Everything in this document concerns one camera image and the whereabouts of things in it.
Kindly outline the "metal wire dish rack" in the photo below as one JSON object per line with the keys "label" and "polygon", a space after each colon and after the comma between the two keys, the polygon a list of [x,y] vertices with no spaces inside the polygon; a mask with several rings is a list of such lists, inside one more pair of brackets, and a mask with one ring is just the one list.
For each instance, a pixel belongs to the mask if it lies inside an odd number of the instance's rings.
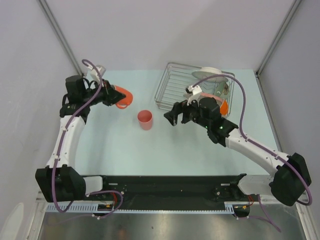
{"label": "metal wire dish rack", "polygon": [[159,109],[170,110],[174,103],[188,100],[193,86],[200,80],[201,97],[213,97],[220,106],[221,114],[231,113],[235,74],[214,67],[200,67],[189,64],[169,62],[161,77],[154,100]]}

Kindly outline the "pink plastic cup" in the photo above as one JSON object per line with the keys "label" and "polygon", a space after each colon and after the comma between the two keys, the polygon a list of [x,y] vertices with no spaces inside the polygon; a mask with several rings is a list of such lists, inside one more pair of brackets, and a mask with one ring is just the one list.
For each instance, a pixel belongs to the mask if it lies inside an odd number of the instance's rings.
{"label": "pink plastic cup", "polygon": [[137,120],[139,126],[145,131],[150,130],[153,126],[153,115],[149,110],[141,110],[137,114]]}

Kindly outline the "white deep plate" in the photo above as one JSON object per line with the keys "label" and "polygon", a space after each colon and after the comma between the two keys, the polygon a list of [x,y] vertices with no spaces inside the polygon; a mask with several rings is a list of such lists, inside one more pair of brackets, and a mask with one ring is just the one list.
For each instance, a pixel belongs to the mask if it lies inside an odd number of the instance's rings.
{"label": "white deep plate", "polygon": [[[217,69],[214,67],[202,67],[200,70],[194,71],[191,74],[196,79],[202,80],[211,76],[222,75],[223,72],[220,69]],[[218,77],[207,79],[206,81],[211,83],[221,83],[221,82],[228,82],[228,79],[224,76],[218,76]]]}

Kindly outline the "orange white bowl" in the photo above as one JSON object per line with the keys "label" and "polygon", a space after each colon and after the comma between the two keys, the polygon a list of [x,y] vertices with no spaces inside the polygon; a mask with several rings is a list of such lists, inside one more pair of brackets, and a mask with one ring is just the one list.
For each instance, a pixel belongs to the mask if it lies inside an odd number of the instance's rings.
{"label": "orange white bowl", "polygon": [[227,116],[228,111],[229,111],[229,105],[228,105],[227,101],[224,99],[223,102],[220,105],[220,113],[223,116]]}

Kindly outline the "green ceramic bowl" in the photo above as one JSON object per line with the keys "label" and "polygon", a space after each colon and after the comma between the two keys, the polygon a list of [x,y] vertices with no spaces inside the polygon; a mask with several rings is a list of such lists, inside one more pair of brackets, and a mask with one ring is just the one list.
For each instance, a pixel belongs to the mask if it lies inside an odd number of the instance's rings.
{"label": "green ceramic bowl", "polygon": [[220,82],[214,91],[214,95],[227,100],[230,96],[230,87],[228,83],[225,81]]}

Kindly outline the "pink cream branch plate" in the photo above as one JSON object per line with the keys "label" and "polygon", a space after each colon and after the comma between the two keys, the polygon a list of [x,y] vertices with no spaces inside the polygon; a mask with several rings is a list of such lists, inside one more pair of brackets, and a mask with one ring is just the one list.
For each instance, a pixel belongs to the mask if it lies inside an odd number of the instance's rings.
{"label": "pink cream branch plate", "polygon": [[224,102],[224,100],[216,95],[213,95],[213,94],[210,94],[210,93],[205,93],[205,92],[202,92],[201,93],[201,96],[202,97],[206,97],[206,98],[214,98],[216,101],[219,101],[221,103]]}

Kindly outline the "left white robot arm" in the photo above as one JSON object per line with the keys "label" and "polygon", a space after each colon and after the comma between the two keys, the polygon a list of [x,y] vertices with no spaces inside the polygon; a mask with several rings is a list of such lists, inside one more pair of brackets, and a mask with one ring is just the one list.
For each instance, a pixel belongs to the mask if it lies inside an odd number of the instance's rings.
{"label": "left white robot arm", "polygon": [[102,176],[82,176],[74,169],[79,140],[91,106],[103,103],[125,109],[133,102],[133,95],[107,80],[99,86],[80,75],[66,78],[65,86],[57,141],[46,166],[36,170],[35,179],[49,203],[80,201],[90,193],[105,200],[111,188],[103,183]]}

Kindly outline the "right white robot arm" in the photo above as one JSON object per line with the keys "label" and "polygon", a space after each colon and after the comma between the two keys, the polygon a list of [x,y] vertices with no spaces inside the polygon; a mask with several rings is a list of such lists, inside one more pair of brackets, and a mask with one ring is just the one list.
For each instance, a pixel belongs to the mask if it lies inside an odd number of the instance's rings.
{"label": "right white robot arm", "polygon": [[244,155],[269,174],[266,180],[244,175],[230,188],[230,194],[235,200],[242,201],[248,195],[271,195],[280,203],[293,206],[304,192],[310,191],[311,176],[302,155],[289,155],[258,143],[222,116],[214,98],[204,97],[190,104],[185,100],[176,102],[163,116],[175,126],[179,115],[182,116],[182,124],[194,122],[205,128],[208,138],[214,144]]}

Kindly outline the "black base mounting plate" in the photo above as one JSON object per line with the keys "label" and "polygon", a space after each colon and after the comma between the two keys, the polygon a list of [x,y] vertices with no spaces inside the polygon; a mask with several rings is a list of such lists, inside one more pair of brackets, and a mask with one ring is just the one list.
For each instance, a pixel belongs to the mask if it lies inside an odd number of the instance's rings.
{"label": "black base mounting plate", "polygon": [[237,183],[244,175],[219,176],[102,176],[103,193],[85,196],[89,201],[111,201],[128,211],[214,211],[226,202],[236,205],[257,202],[242,193]]}

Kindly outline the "left aluminium frame post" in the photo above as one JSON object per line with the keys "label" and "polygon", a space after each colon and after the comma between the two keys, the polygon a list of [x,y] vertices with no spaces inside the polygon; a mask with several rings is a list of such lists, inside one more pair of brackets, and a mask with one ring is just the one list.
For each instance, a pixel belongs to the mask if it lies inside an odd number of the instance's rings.
{"label": "left aluminium frame post", "polygon": [[74,55],[74,52],[73,52],[72,48],[70,47],[70,45],[65,37],[65,34],[63,33],[63,31],[57,21],[57,18],[55,17],[53,11],[51,10],[48,2],[46,0],[37,0],[37,3],[39,4],[39,7],[42,10],[44,16],[46,17],[54,34],[56,35],[63,51],[65,52],[68,60],[70,61],[73,69],[75,70],[75,72],[78,75],[83,76],[84,73],[80,67],[80,64],[78,63],[78,61]]}

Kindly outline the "aluminium frame post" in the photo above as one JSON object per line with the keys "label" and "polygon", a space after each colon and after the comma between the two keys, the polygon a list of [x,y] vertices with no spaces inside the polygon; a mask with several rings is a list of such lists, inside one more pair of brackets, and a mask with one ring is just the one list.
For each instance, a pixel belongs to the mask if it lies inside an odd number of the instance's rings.
{"label": "aluminium frame post", "polygon": [[37,3],[39,4],[39,7],[42,10],[44,16],[46,17],[54,34],[56,35],[63,51],[65,52],[68,60],[70,61],[73,69],[75,70],[75,72],[78,75],[83,76],[84,73],[80,67],[80,64],[78,63],[78,61],[74,55],[74,52],[73,52],[72,48],[70,47],[70,45],[65,37],[65,34],[63,33],[63,31],[57,21],[57,18],[55,17],[53,11],[51,10],[48,2],[46,0],[37,0]]}
{"label": "aluminium frame post", "polygon": [[280,24],[279,29],[277,30],[274,38],[272,39],[272,42],[270,46],[268,47],[264,57],[262,58],[261,63],[259,64],[257,70],[255,71],[255,75],[259,78],[262,72],[264,71],[266,65],[270,61],[272,55],[274,54],[277,46],[279,45],[280,41],[282,40],[284,34],[286,33],[288,27],[290,26],[293,18],[296,15],[296,12],[300,8],[301,4],[304,2],[304,0],[294,0],[286,13],[282,23]]}

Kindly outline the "aluminium front rail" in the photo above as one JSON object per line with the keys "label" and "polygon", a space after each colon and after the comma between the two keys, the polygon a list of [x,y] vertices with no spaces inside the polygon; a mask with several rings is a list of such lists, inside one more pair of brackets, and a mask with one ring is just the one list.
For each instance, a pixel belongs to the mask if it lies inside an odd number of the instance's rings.
{"label": "aluminium front rail", "polygon": [[[37,192],[37,195],[36,195],[36,200],[37,201],[45,201],[45,197],[42,193],[42,191],[39,189],[38,192]],[[305,190],[304,193],[298,198],[298,200],[304,204],[308,203],[309,202],[309,197],[307,195],[307,191]]]}

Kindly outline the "right aluminium frame post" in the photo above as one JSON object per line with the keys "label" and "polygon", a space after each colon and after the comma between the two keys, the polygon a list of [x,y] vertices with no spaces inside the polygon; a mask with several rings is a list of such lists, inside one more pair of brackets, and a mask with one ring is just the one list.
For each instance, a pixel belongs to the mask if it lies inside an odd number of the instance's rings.
{"label": "right aluminium frame post", "polygon": [[286,13],[282,23],[280,24],[279,29],[277,30],[274,38],[272,39],[272,42],[270,46],[268,47],[264,57],[262,58],[261,63],[259,64],[257,70],[255,71],[255,75],[259,78],[262,72],[264,71],[266,65],[270,61],[272,55],[274,54],[277,46],[279,45],[280,41],[282,40],[284,34],[286,33],[288,27],[290,26],[293,18],[296,15],[296,12],[300,8],[301,4],[304,2],[304,0],[294,0]]}

